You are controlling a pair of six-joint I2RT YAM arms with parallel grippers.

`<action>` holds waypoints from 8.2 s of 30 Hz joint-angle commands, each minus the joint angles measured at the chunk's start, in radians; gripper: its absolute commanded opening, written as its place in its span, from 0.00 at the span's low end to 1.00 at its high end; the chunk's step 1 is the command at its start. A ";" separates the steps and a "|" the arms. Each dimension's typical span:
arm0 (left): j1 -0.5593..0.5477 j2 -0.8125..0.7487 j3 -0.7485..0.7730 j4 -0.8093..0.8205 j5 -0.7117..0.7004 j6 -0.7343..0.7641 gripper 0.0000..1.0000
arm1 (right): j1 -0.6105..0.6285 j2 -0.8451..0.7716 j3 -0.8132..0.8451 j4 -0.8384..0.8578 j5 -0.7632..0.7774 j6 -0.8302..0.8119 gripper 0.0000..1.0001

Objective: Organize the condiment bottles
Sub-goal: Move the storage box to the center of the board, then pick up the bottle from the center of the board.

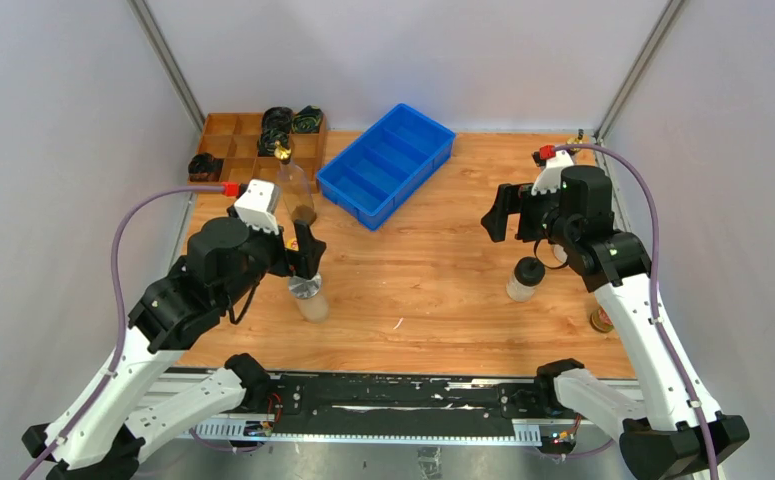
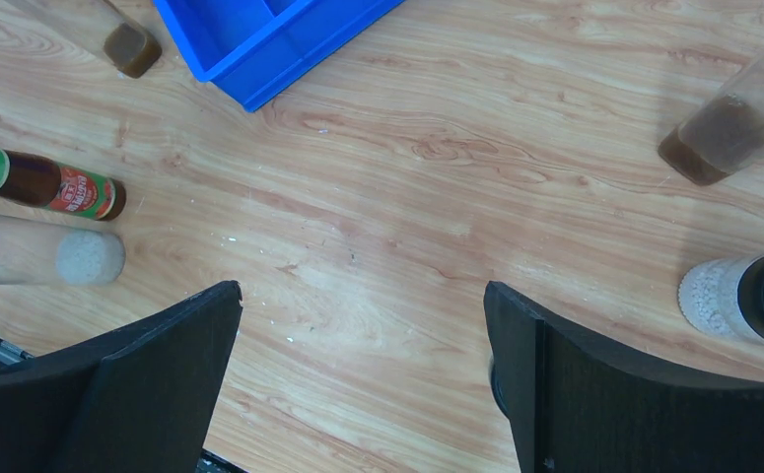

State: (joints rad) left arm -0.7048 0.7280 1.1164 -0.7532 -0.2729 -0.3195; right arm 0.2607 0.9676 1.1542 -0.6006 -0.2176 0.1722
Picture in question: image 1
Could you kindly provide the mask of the tall oil bottle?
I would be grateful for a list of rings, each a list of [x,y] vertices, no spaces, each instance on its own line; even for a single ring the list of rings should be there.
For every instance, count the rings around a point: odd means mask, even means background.
[[[282,134],[274,142],[274,156],[279,162],[277,183],[282,189],[282,196],[290,218],[313,225],[317,213],[310,190],[309,179],[305,171],[295,163],[292,141]]]
[[[585,149],[582,148],[582,145],[590,145],[592,143],[593,137],[589,135],[584,129],[578,129],[577,133],[568,138],[565,141],[565,145],[567,146],[566,152],[573,158],[577,157],[581,154],[582,151]],[[591,152],[591,149],[588,148],[585,150],[586,152]]]

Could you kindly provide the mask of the blue plastic divided bin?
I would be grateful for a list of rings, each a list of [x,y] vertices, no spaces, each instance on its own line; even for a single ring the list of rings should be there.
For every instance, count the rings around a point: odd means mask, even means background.
[[[451,157],[456,133],[400,103],[316,174],[323,196],[378,230]]]

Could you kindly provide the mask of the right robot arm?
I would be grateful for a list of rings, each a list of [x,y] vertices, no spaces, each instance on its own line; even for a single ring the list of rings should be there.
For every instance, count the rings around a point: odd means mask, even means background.
[[[593,166],[554,174],[556,185],[501,184],[481,225],[491,240],[506,237],[519,217],[517,239],[563,247],[567,265],[610,317],[643,395],[634,401],[573,359],[537,370],[534,403],[547,417],[572,410],[619,446],[637,479],[670,479],[718,465],[750,438],[740,415],[723,413],[687,358],[658,294],[641,240],[614,225],[612,182]]]

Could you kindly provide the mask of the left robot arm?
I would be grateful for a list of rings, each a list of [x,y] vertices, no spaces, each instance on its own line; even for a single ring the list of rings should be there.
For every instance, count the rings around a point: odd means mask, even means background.
[[[52,479],[128,479],[154,452],[187,429],[225,411],[261,411],[269,373],[249,354],[230,357],[191,387],[147,408],[150,387],[221,320],[242,320],[268,275],[312,278],[326,251],[305,222],[288,248],[280,226],[257,226],[230,212],[206,222],[165,277],[126,312],[120,343],[81,397],[58,419],[29,427],[28,452],[49,461]]]

